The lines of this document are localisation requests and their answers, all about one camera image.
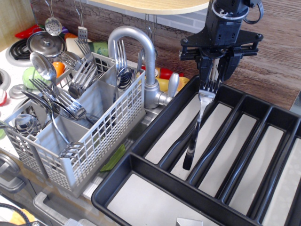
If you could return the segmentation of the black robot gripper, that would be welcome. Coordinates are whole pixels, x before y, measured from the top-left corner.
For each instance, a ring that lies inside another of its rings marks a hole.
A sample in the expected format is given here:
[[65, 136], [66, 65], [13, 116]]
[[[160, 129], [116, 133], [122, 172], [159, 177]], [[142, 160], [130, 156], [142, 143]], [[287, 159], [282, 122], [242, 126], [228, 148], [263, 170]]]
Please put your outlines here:
[[250, 7], [209, 7], [203, 30], [181, 40], [180, 59], [196, 61], [202, 82], [208, 81], [214, 59], [221, 57], [218, 64], [219, 78], [226, 81], [234, 73], [242, 55], [257, 54], [257, 46], [263, 35], [241, 30], [241, 25], [243, 22], [259, 22], [263, 17], [263, 7], [259, 7], [260, 16], [253, 21], [246, 18], [249, 9]]

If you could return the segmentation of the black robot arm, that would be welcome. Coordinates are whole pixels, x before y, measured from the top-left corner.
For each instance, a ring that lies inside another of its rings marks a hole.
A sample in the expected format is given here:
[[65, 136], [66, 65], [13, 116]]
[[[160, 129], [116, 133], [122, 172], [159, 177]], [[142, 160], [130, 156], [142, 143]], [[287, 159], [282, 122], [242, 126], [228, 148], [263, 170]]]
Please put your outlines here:
[[199, 70], [199, 79], [209, 81], [213, 61], [220, 81], [228, 80], [243, 57], [257, 55], [258, 44], [263, 35], [241, 29], [243, 22], [255, 24], [246, 17], [250, 8], [258, 6], [260, 17], [263, 5], [259, 0], [211, 0], [203, 30], [181, 40], [181, 60], [194, 60]]

